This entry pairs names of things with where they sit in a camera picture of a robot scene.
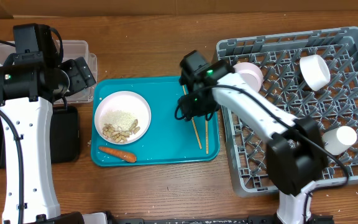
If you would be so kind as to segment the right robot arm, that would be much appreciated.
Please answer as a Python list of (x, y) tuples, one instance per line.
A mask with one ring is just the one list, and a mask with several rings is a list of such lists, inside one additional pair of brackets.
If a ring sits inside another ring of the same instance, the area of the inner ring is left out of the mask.
[(180, 68), (179, 83), (188, 93), (178, 100), (175, 118), (210, 119), (218, 106), (231, 110), (265, 145), (267, 174), (280, 191), (275, 220), (309, 223), (311, 194), (328, 164), (316, 121), (276, 107), (224, 60), (210, 64), (194, 50)]

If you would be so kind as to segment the white bowl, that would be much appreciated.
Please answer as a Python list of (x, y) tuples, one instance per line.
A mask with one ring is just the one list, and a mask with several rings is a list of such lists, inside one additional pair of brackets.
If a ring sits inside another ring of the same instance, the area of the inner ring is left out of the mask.
[(320, 55), (310, 55), (300, 59), (300, 70), (306, 84), (318, 91), (331, 80), (331, 74), (325, 60)]

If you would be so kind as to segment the small white cup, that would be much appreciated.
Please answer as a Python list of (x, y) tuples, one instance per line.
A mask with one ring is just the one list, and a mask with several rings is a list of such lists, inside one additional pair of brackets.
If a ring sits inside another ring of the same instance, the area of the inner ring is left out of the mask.
[(341, 126), (324, 133), (322, 139), (325, 150), (338, 156), (357, 141), (357, 133), (349, 126)]

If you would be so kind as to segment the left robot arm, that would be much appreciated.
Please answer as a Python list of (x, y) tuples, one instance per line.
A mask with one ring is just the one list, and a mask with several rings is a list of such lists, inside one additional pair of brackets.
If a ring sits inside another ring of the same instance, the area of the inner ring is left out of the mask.
[(63, 60), (56, 29), (14, 26), (16, 52), (0, 67), (0, 117), (6, 152), (3, 223), (83, 223), (80, 212), (62, 214), (50, 158), (53, 103), (96, 83), (84, 58)]

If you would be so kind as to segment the pink bowl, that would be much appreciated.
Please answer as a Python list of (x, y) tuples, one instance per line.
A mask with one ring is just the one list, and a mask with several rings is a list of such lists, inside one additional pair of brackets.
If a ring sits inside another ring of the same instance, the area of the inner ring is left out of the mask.
[(239, 62), (235, 64), (234, 69), (239, 73), (242, 79), (256, 92), (259, 92), (264, 80), (261, 69), (249, 62)]

